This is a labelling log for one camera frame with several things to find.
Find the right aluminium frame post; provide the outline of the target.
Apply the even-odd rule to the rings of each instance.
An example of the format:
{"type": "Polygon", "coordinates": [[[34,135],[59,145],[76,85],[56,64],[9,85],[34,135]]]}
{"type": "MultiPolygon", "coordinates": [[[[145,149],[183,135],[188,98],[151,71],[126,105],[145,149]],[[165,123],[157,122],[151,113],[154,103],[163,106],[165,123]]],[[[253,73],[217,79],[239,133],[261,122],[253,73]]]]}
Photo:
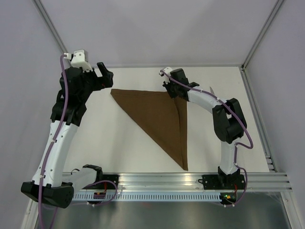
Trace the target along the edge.
{"type": "Polygon", "coordinates": [[[256,50],[259,48],[261,42],[263,41],[264,37],[267,35],[271,25],[275,21],[279,11],[281,10],[282,6],[284,5],[285,0],[277,0],[272,7],[267,19],[265,20],[262,28],[260,29],[249,53],[247,54],[245,60],[241,64],[242,71],[245,71],[246,67],[249,65],[250,61],[252,60],[256,50]]]}

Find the left aluminium frame post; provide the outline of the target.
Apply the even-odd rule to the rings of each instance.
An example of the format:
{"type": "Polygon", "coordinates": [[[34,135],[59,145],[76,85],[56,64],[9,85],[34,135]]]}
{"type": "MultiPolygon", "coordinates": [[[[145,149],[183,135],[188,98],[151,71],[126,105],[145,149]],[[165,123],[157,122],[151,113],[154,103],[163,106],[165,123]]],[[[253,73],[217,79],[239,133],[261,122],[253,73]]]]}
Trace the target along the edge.
{"type": "Polygon", "coordinates": [[[52,19],[51,19],[49,13],[47,12],[42,1],[41,0],[32,0],[32,2],[34,4],[35,8],[37,9],[38,13],[40,14],[42,20],[44,21],[45,25],[47,26],[51,36],[55,40],[59,50],[62,53],[68,52],[59,32],[57,31],[54,23],[52,22],[52,19]]]}

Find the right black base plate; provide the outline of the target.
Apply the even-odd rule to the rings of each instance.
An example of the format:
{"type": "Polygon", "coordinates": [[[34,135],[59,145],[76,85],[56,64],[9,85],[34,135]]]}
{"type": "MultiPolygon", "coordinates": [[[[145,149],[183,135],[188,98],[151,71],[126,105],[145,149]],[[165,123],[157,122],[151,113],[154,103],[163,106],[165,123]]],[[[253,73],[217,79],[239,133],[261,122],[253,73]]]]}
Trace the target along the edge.
{"type": "Polygon", "coordinates": [[[244,190],[246,185],[243,175],[225,176],[205,174],[197,181],[203,185],[204,190],[244,190]]]}

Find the aluminium frame post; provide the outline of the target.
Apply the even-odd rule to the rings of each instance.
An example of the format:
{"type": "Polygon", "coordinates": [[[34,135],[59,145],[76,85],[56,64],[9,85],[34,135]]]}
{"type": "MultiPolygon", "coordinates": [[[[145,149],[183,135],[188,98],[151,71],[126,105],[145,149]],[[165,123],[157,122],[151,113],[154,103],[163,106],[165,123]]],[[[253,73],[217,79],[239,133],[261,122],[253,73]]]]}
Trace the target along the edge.
{"type": "Polygon", "coordinates": [[[54,23],[52,22],[52,19],[51,19],[49,13],[47,12],[42,1],[41,0],[32,0],[32,2],[34,4],[35,8],[37,9],[38,13],[40,14],[42,20],[44,21],[45,25],[47,26],[51,36],[55,40],[59,50],[62,53],[68,52],[59,32],[57,31],[54,23]]]}
{"type": "Polygon", "coordinates": [[[256,50],[259,48],[261,42],[263,41],[264,37],[267,35],[271,25],[275,21],[279,11],[281,10],[282,6],[284,5],[285,0],[277,0],[272,7],[267,19],[265,20],[262,28],[260,29],[249,53],[247,54],[245,60],[241,64],[242,71],[245,71],[246,67],[249,65],[250,61],[252,60],[256,50]]]}

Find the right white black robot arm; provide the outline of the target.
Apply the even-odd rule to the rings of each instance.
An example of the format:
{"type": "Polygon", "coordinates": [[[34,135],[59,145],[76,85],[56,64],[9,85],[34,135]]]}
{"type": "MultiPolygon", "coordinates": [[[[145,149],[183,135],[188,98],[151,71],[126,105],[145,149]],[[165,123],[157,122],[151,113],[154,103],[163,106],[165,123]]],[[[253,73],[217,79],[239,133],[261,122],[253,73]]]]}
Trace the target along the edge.
{"type": "Polygon", "coordinates": [[[245,189],[245,177],[237,165],[236,144],[244,135],[247,124],[239,101],[221,100],[212,92],[203,90],[196,82],[189,82],[183,69],[163,68],[159,75],[165,78],[163,86],[171,98],[182,98],[194,103],[213,116],[213,129],[221,142],[221,161],[217,175],[204,175],[204,189],[245,189]]]}

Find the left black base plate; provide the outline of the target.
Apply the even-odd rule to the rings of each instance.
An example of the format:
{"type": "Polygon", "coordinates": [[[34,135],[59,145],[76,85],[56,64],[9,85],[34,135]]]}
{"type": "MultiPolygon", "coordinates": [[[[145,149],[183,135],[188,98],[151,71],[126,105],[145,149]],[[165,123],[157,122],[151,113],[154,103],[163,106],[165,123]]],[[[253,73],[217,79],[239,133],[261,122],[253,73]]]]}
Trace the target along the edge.
{"type": "MultiPolygon", "coordinates": [[[[116,186],[118,186],[119,184],[119,175],[118,174],[104,174],[102,176],[102,180],[108,180],[113,182],[116,186]]],[[[115,190],[115,186],[112,183],[109,182],[102,182],[101,186],[102,189],[106,189],[106,190],[115,190]]]]}

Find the brown cloth napkin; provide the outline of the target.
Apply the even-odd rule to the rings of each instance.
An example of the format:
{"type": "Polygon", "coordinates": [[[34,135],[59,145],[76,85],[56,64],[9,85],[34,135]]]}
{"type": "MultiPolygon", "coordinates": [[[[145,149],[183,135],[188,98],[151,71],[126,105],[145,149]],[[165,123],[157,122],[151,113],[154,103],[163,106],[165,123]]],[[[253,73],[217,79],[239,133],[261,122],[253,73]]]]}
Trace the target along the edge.
{"type": "Polygon", "coordinates": [[[187,102],[167,92],[112,89],[119,107],[173,159],[188,170],[187,102]]]}

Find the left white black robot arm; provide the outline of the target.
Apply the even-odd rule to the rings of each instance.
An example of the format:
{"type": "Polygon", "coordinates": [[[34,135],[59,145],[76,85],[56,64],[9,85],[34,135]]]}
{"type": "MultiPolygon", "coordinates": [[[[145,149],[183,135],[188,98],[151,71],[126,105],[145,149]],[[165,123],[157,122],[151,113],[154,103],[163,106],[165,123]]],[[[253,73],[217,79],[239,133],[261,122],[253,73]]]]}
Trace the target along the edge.
{"type": "Polygon", "coordinates": [[[62,175],[90,95],[113,86],[113,72],[102,62],[97,67],[101,76],[94,69],[85,72],[81,67],[64,69],[61,74],[61,89],[52,108],[49,139],[42,160],[32,180],[21,186],[21,192],[38,203],[67,208],[73,195],[84,187],[99,189],[104,184],[99,166],[86,164],[79,172],[68,177],[62,175]]]}

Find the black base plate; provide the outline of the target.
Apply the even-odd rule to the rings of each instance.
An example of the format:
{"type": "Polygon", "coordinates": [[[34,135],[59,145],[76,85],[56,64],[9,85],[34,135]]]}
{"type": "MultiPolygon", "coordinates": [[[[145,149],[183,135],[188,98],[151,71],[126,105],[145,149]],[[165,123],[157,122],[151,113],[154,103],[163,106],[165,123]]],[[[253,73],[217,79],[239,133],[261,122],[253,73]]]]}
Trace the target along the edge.
{"type": "MultiPolygon", "coordinates": [[[[102,176],[102,180],[108,180],[113,182],[116,186],[118,186],[119,184],[119,175],[118,174],[104,174],[102,176]]],[[[115,190],[115,186],[112,183],[109,182],[102,182],[101,186],[102,189],[106,189],[106,190],[115,190]]]]}
{"type": "Polygon", "coordinates": [[[205,174],[197,181],[203,185],[204,190],[244,190],[246,185],[243,175],[225,176],[205,174]]]}

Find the aluminium mounting rail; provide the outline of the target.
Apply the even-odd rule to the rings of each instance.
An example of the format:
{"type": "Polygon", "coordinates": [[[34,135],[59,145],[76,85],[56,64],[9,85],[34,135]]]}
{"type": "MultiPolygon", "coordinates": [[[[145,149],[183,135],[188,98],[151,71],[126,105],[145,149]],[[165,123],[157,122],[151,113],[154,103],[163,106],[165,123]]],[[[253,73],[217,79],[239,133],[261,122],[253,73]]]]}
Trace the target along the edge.
{"type": "MultiPolygon", "coordinates": [[[[198,180],[203,173],[119,173],[119,190],[127,192],[225,192],[205,189],[198,180]]],[[[248,192],[291,192],[286,173],[248,173],[248,192]]]]}

